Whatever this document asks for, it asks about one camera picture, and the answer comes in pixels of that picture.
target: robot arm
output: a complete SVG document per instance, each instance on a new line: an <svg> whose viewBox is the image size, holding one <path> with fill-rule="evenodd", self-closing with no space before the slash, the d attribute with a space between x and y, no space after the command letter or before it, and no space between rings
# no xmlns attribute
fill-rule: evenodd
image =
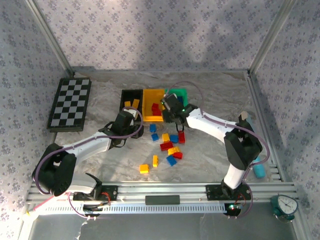
<svg viewBox="0 0 320 240"><path fill-rule="evenodd" d="M214 123L204 118L198 107L192 104L183 106L174 94L165 96L161 102L165 107L162 112L165 122L174 122L176 125L198 129L225 144L230 166L222 180L221 187L225 195L231 195L241 185L247 168L262 151L262 146L259 140L251 134L226 125L238 125L253 131L250 124L245 120L239 123L226 121L204 112L204 115L210 119L225 123L225 126Z"/></svg>
<svg viewBox="0 0 320 240"><path fill-rule="evenodd" d="M38 182L41 187L55 197L62 195L64 192L80 192L91 199L97 199L97 196L100 195L101 181L89 173L74 173L75 167L97 153L123 147L127 139L114 137L127 136L136 132L139 126L134 125L134 118L132 112L124 110L117 115L115 121L108 123L104 128L86 139L64 146L59 146L56 143L49 145L39 163L48 154L61 149L65 150L47 158L40 166ZM141 137L143 132L142 126L141 130L132 138ZM33 180L35 180L39 163L32 173Z"/></svg>

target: red lego brick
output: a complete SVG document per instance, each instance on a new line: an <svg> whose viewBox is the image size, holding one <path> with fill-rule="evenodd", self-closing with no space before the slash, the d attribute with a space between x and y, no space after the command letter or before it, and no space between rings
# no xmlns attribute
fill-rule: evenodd
<svg viewBox="0 0 320 240"><path fill-rule="evenodd" d="M172 154L172 156L175 158L175 159L182 159L184 154L182 152L175 152L174 154Z"/></svg>
<svg viewBox="0 0 320 240"><path fill-rule="evenodd" d="M179 143L184 144L186 142L186 137L185 137L185 132L184 131L179 131L178 132L178 137L179 137Z"/></svg>
<svg viewBox="0 0 320 240"><path fill-rule="evenodd" d="M160 144L161 151L166 151L174 147L174 144L171 141Z"/></svg>
<svg viewBox="0 0 320 240"><path fill-rule="evenodd" d="M152 115L153 115L153 116L161 116L161 111L160 111L160 109L152 110Z"/></svg>
<svg viewBox="0 0 320 240"><path fill-rule="evenodd" d="M152 112L156 111L156 110L159 110L159 104L158 103L152 104L151 110L152 110Z"/></svg>

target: yellow lego brick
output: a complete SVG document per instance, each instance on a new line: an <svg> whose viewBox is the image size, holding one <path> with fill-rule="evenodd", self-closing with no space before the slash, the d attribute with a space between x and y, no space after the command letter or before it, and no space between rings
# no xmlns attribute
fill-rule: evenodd
<svg viewBox="0 0 320 240"><path fill-rule="evenodd" d="M157 155L153 155L152 165L156 168L159 164L159 158Z"/></svg>
<svg viewBox="0 0 320 240"><path fill-rule="evenodd" d="M163 142L169 142L170 141L170 137L169 137L169 134L168 133L164 133L162 134L162 140Z"/></svg>
<svg viewBox="0 0 320 240"><path fill-rule="evenodd" d="M130 101L125 101L124 102L125 107L131 107L131 102Z"/></svg>
<svg viewBox="0 0 320 240"><path fill-rule="evenodd" d="M133 103L132 103L132 107L135 108L135 109L138 109L139 102L140 102L139 99L134 99Z"/></svg>
<svg viewBox="0 0 320 240"><path fill-rule="evenodd" d="M178 146L175 146L175 147L172 147L172 148L168 149L168 155L169 156L174 154L174 153L178 153L178 152L180 152L180 148Z"/></svg>
<svg viewBox="0 0 320 240"><path fill-rule="evenodd" d="M142 165L140 165L140 173L141 173L141 174L147 174L147 173L149 173L149 165L148 165L148 164L142 164Z"/></svg>

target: blue lego brick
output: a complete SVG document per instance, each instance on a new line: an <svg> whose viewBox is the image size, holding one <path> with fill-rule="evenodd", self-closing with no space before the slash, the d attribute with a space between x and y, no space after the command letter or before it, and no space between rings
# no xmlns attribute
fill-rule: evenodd
<svg viewBox="0 0 320 240"><path fill-rule="evenodd" d="M175 158L172 155L167 156L166 159L171 167L177 163L177 160L175 160Z"/></svg>
<svg viewBox="0 0 320 240"><path fill-rule="evenodd" d="M155 133L157 131L156 125L155 124L150 124L150 132Z"/></svg>
<svg viewBox="0 0 320 240"><path fill-rule="evenodd" d="M178 135L170 135L170 142L173 142L174 144L177 144L179 142Z"/></svg>
<svg viewBox="0 0 320 240"><path fill-rule="evenodd" d="M177 96L177 99L180 103L184 104L184 98L182 96Z"/></svg>
<svg viewBox="0 0 320 240"><path fill-rule="evenodd" d="M155 141L157 141L157 140L159 140L159 136L158 136L158 134L152 134L151 135L151 137L152 137L152 140L155 142Z"/></svg>

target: gray floor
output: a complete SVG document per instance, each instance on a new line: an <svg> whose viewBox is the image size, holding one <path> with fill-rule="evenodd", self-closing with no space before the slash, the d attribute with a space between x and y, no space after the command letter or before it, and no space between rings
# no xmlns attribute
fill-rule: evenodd
<svg viewBox="0 0 320 240"><path fill-rule="evenodd" d="M270 203L256 203L249 215L114 214L89 220L77 215L39 216L29 240L296 240L291 223L280 223Z"/></svg>
<svg viewBox="0 0 320 240"><path fill-rule="evenodd" d="M113 121L119 112L122 89L168 88L179 81L192 81L203 91L204 110L219 118L238 121L238 115L247 111L255 121L255 110L247 83L241 74L224 73L138 73L95 72L82 132L61 132L56 143L77 142L94 134L105 124ZM197 106L200 94L193 86L187 89L188 100ZM91 173L102 181L161 181L161 182L220 182L227 173L229 162L225 146L217 139L201 131L186 129L186 143L179 144L184 159L171 167L166 160L167 151L160 151L160 143L153 142L148 125L142 138L129 139L121 149L96 154L76 168L78 173ZM175 125L157 124L157 133L176 133ZM159 156L159 166L149 174L140 174L139 165L152 165L152 156ZM251 173L249 181L261 181Z"/></svg>

